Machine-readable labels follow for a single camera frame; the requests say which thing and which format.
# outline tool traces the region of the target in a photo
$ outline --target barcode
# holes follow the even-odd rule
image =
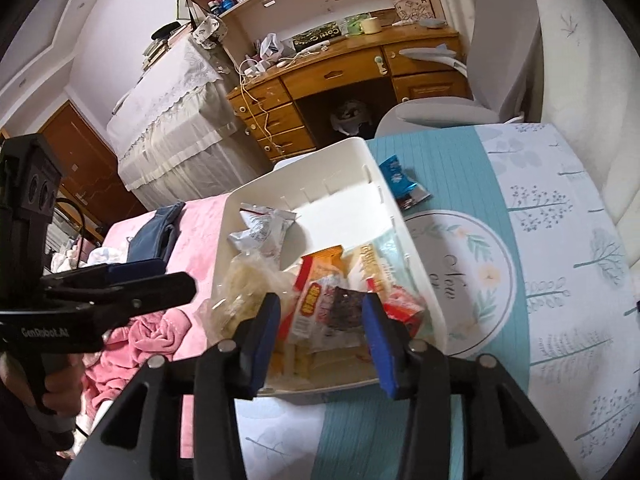
[[[293,322],[293,332],[299,335],[308,335],[310,329],[311,320],[309,318],[298,316],[298,318]]]

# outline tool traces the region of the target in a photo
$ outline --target human hand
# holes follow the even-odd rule
[[[49,374],[45,378],[47,393],[42,396],[42,403],[61,416],[76,416],[81,408],[80,397],[84,375],[82,354],[69,354],[68,361],[67,368]],[[3,354],[0,358],[0,380],[6,389],[18,397],[23,404],[35,406],[33,394],[22,368],[7,354]]]

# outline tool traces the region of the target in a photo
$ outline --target chair armrest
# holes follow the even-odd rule
[[[457,59],[451,57],[449,54],[436,54],[434,53],[436,48],[403,48],[400,50],[400,54],[411,59],[419,59],[421,61],[433,61],[435,63],[442,63],[455,68],[466,78],[466,65],[459,62]]]

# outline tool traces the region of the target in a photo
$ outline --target pink blanket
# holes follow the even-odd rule
[[[180,215],[180,236],[166,272],[188,272],[196,281],[196,296],[187,305],[169,309],[165,314],[140,316],[129,326],[114,330],[100,360],[86,372],[84,394],[90,416],[95,415],[104,399],[117,397],[150,355],[162,353],[168,357],[173,355],[173,360],[178,360],[200,355],[206,349],[204,330],[194,314],[202,301],[211,295],[220,223],[227,196],[212,196],[186,203]],[[109,230],[104,246],[120,247],[153,214],[149,212],[115,224]],[[182,456],[192,456],[193,452],[191,401],[187,398],[183,404]]]

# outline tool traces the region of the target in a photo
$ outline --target gray chair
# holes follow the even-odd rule
[[[435,48],[408,48],[400,54],[453,67],[468,78],[473,100],[462,97],[415,99],[393,107],[376,137],[464,124],[517,121],[535,47],[540,38],[536,0],[477,0],[467,65]]]

